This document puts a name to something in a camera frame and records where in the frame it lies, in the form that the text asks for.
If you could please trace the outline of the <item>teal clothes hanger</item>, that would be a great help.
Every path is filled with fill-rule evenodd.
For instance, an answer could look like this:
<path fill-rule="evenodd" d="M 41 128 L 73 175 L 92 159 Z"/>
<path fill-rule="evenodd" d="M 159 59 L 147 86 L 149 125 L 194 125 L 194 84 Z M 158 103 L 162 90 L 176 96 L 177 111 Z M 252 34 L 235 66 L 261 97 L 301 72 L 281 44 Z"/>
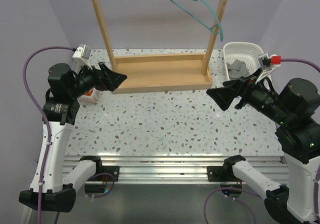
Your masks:
<path fill-rule="evenodd" d="M 212 34 L 217 34 L 219 40 L 224 40 L 224 30 L 219 20 L 219 15 L 213 10 L 206 0 L 169 0 L 172 4 L 187 13 L 199 24 L 209 30 Z"/>

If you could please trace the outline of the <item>grey underwear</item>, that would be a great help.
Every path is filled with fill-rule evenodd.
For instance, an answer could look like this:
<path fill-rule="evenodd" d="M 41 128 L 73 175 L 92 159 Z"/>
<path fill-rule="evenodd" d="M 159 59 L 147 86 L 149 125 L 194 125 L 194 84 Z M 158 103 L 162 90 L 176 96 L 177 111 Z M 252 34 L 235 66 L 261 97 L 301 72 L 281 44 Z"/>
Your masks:
<path fill-rule="evenodd" d="M 240 77 L 248 77 L 250 72 L 244 61 L 236 59 L 232 64 L 226 63 L 227 72 L 230 80 L 236 80 Z"/>

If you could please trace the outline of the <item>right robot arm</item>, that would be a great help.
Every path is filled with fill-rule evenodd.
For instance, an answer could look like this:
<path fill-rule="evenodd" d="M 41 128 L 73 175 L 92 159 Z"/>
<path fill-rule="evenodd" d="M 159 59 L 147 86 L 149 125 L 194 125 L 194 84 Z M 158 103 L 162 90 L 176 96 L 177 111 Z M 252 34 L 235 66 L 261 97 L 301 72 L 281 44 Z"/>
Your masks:
<path fill-rule="evenodd" d="M 241 155 L 224 160 L 223 176 L 244 181 L 280 224 L 317 224 L 320 221 L 320 125 L 312 116 L 320 105 L 317 87 L 293 78 L 277 93 L 268 77 L 241 77 L 210 88 L 207 95 L 227 110 L 235 98 L 237 110 L 251 106 L 277 124 L 275 135 L 288 168 L 288 185 L 271 180 Z"/>

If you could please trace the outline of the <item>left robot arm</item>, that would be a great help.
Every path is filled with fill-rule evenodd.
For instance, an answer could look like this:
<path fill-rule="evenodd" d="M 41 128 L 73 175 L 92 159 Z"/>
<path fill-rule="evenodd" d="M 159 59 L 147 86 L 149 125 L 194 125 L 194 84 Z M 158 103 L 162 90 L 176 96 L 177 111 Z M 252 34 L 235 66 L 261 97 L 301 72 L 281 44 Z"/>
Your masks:
<path fill-rule="evenodd" d="M 79 97 L 92 89 L 113 92 L 128 78 L 103 62 L 98 65 L 83 66 L 75 73 L 68 64 L 58 63 L 48 71 L 50 88 L 41 108 L 44 124 L 39 162 L 29 189 L 19 194 L 19 202 L 33 210 L 68 213 L 85 182 L 103 177 L 104 168 L 98 156 L 82 157 L 63 177 L 65 152 L 80 108 Z"/>

